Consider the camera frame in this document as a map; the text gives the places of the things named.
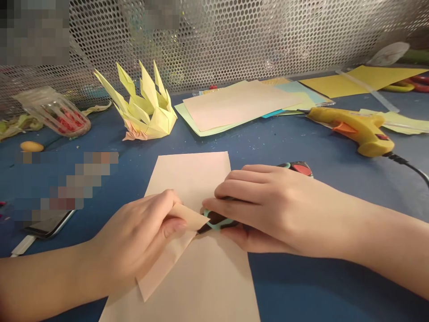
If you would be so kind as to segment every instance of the black power cord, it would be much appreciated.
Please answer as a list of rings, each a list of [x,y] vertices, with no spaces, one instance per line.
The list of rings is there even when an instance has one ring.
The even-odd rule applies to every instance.
[[[383,154],[383,157],[387,157],[387,158],[389,158],[389,159],[391,159],[391,160],[393,160],[399,164],[406,165],[408,168],[416,171],[423,178],[423,180],[425,181],[426,185],[429,188],[429,177],[427,176],[427,174],[424,173],[423,171],[417,169],[415,166],[409,164],[409,162],[407,160],[405,160],[404,158],[400,157],[397,154],[394,154],[393,152],[385,153],[385,154]]]

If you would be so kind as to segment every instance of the smartphone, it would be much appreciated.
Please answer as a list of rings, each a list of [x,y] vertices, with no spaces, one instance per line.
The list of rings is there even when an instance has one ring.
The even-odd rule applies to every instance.
[[[76,210],[69,210],[61,215],[40,221],[36,224],[25,227],[24,231],[42,239],[53,237],[61,230],[62,227],[64,227],[75,211]]]

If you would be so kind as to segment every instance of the origami sculpture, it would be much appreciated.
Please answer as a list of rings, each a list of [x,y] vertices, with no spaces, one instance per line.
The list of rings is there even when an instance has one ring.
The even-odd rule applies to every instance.
[[[134,82],[131,77],[128,76],[118,63],[116,63],[116,66],[118,68],[119,80],[130,94],[129,102],[115,91],[112,85],[109,84],[98,70],[95,70],[94,74],[112,97],[116,109],[124,119],[125,127],[128,129],[128,132],[123,141],[158,139],[170,134],[177,120],[177,115],[171,106],[170,96],[162,84],[155,61],[153,62],[153,69],[155,72],[155,83],[159,88],[159,92],[156,90],[155,83],[140,62],[140,67],[142,69],[140,91],[143,97],[136,94]]]

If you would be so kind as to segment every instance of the forearm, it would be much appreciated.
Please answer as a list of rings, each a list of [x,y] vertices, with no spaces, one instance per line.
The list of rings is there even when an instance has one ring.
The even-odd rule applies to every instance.
[[[383,207],[349,258],[429,300],[429,224]]]
[[[84,245],[0,259],[0,321],[40,321],[103,297],[88,285]]]

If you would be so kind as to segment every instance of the perforated metal mesh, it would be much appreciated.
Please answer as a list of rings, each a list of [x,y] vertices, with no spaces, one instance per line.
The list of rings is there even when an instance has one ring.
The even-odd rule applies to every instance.
[[[155,59],[171,93],[348,67],[407,37],[428,48],[429,0],[175,0],[177,30],[148,30],[137,0],[70,0],[68,66],[0,66],[0,110],[11,98],[50,85],[78,107],[107,101],[98,69],[125,94],[115,62],[131,77]]]

